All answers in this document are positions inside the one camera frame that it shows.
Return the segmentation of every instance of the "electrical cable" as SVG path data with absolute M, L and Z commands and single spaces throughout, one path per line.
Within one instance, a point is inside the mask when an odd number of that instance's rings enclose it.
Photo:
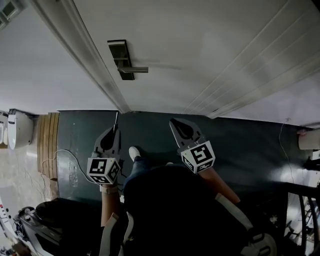
M 291 178 L 292 178 L 293 184 L 295 184 L 295 180 L 294 180 L 294 177 L 292 175 L 292 168 L 291 168 L 291 165 L 290 165 L 289 157 L 288 157 L 284 147 L 282 146 L 281 139 L 280 139 L 281 138 L 281 133 L 282 133 L 282 128 L 284 127 L 285 123 L 288 122 L 289 120 L 290 120 L 290 118 L 287 118 L 286 121 L 281 125 L 281 129 L 280 129 L 280 133 L 279 133 L 278 139 L 279 139 L 280 146 L 281 146 L 281 148 L 282 148 L 282 150 L 283 150 L 283 152 L 285 154 L 286 160 L 288 162 L 288 166 L 290 168 L 290 173 L 291 173 Z
M 18 237 L 20 237 L 20 238 L 23 240 L 24 237 L 25 237 L 25 235 L 24 235 L 24 233 L 23 233 L 23 232 L 25 232 L 24 227 L 23 227 L 22 224 L 20 224 L 18 221 L 15 221 L 15 220 L 13 220 L 13 221 L 14 221 L 14 223 L 12 224 L 12 229 L 13 229 L 13 231 L 15 231 L 16 234 L 18 235 Z
M 29 178 L 30 178 L 30 181 L 31 181 L 31 187 L 33 188 L 33 187 L 34 187 L 33 179 L 31 178 L 31 175 L 30 175 L 30 173 L 26 170 L 26 168 L 24 168 L 24 178 L 26 178 L 26 174 L 29 175 Z M 40 183 L 39 183 L 38 181 L 36 181 L 36 180 L 35 180 L 35 182 L 38 183 L 39 188 L 41 189 Z M 41 191 L 40 191 L 39 189 L 37 189 L 36 187 L 35 187 L 35 189 L 40 193 L 41 196 L 43 196 L 43 194 L 42 194 L 43 192 L 41 193 Z
M 43 199 L 44 199 L 44 201 L 46 201 L 46 181 L 45 181 L 44 177 L 42 177 L 42 175 L 45 175 L 45 174 L 41 173 L 40 176 L 41 176 L 41 178 L 43 180 L 43 184 L 44 184 L 44 188 L 42 190 Z
M 128 176 L 126 176 L 126 175 L 124 175 L 124 174 L 122 173 L 122 170 L 120 170 L 120 174 L 121 174 L 121 176 L 123 176 L 123 177 L 125 177 L 125 178 L 128 178 Z
M 57 151 L 54 153 L 54 158 L 53 158 L 53 159 L 48 158 L 48 159 L 44 160 L 44 161 L 42 162 L 42 164 L 41 164 L 41 169 L 40 169 L 41 172 L 43 172 L 44 162 L 49 161 L 49 160 L 50 160 L 50 161 L 54 161 L 54 160 L 57 158 L 57 153 L 58 153 L 59 151 L 65 151 L 65 152 L 68 152 L 69 154 L 71 154 L 71 155 L 74 157 L 74 159 L 75 159 L 75 161 L 76 161 L 76 163 L 77 163 L 80 171 L 82 172 L 83 176 L 85 177 L 85 179 L 86 179 L 88 182 L 93 183 L 93 184 L 99 186 L 99 184 L 97 184 L 97 183 L 91 181 L 90 179 L 88 179 L 87 175 L 86 175 L 86 174 L 84 173 L 84 171 L 81 169 L 81 166 L 80 166 L 79 161 L 78 161 L 78 159 L 76 158 L 76 156 L 75 156 L 71 151 L 69 151 L 69 150 L 67 150 L 67 149 L 59 149 L 59 150 L 57 150 Z

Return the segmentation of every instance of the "white door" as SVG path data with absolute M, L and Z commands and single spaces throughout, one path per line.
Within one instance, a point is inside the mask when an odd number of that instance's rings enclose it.
M 314 63 L 299 75 L 295 70 L 320 49 L 320 14 L 311 1 L 74 3 L 132 111 L 210 115 L 252 92 L 258 93 L 251 102 L 278 91 L 320 67 Z M 122 80 L 110 40 L 126 40 L 132 66 L 149 67 L 149 73 Z

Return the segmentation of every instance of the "door handle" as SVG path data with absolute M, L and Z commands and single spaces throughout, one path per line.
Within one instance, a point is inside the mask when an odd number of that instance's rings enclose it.
M 119 60 L 118 71 L 122 73 L 148 73 L 149 68 L 147 66 L 124 66 L 123 60 Z
M 126 40 L 108 41 L 114 63 L 122 80 L 135 80 L 134 73 L 148 73 L 147 66 L 132 66 Z

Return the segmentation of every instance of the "white cable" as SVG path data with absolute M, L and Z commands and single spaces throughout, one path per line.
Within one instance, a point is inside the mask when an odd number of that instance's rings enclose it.
M 40 170 L 41 170 L 41 173 L 43 173 L 44 162 L 45 162 L 45 161 L 48 161 L 48 160 L 54 161 L 54 160 L 57 158 L 57 152 L 59 152 L 59 151 L 66 151 L 66 152 L 68 152 L 69 154 L 71 154 L 71 155 L 74 157 L 74 159 L 75 159 L 77 165 L 79 166 L 79 169 L 80 169 L 80 171 L 82 172 L 82 174 L 83 174 L 83 176 L 85 177 L 85 179 L 86 179 L 88 182 L 91 182 L 91 183 L 93 183 L 93 184 L 99 185 L 99 184 L 91 181 L 90 179 L 88 179 L 87 175 L 86 175 L 86 174 L 84 173 L 84 171 L 81 169 L 81 166 L 80 166 L 80 164 L 79 164 L 78 159 L 76 158 L 76 156 L 75 156 L 71 151 L 69 151 L 69 150 L 67 150 L 67 149 L 59 149 L 59 150 L 57 150 L 57 151 L 54 153 L 54 158 L 53 158 L 53 159 L 48 158 L 48 159 L 44 160 L 44 161 L 42 162 L 42 164 L 41 164 L 41 169 L 40 169 Z
M 282 146 L 281 144 L 281 140 L 280 140 L 280 137 L 281 137 L 281 133 L 282 133 L 282 128 L 284 127 L 285 123 L 288 122 L 290 120 L 290 118 L 287 118 L 286 121 L 281 125 L 281 129 L 280 129 L 280 133 L 279 133 L 279 143 L 280 143 L 280 146 L 285 154 L 285 157 L 286 157 L 286 160 L 288 162 L 288 166 L 290 167 L 290 172 L 291 172 L 291 178 L 292 178 L 292 181 L 293 181 L 293 184 L 295 183 L 295 180 L 294 180 L 294 177 L 292 176 L 292 168 L 291 168 L 291 165 L 290 165 L 290 161 L 289 161 L 289 157 L 284 149 L 284 147 Z

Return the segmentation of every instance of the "door trim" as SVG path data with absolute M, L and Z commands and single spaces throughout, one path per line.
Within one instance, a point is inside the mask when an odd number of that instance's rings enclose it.
M 206 115 L 210 119 L 223 116 L 255 101 L 265 98 L 273 93 L 283 90 L 293 83 L 297 83 L 320 70 L 320 51 L 308 57 L 289 71 L 279 75 L 268 83 L 254 89 L 237 100 L 218 108 Z
M 131 111 L 92 41 L 73 0 L 30 2 L 67 52 L 120 113 Z

